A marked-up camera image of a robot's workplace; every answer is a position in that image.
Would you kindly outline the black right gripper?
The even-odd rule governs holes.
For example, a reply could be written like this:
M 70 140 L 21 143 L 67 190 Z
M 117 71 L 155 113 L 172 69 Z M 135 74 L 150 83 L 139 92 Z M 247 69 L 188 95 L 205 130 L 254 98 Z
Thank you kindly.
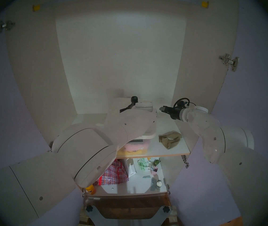
M 173 120 L 183 120 L 183 112 L 185 108 L 182 107 L 167 107 L 167 106 L 162 106 L 160 107 L 159 110 L 162 110 L 162 112 L 169 114 Z

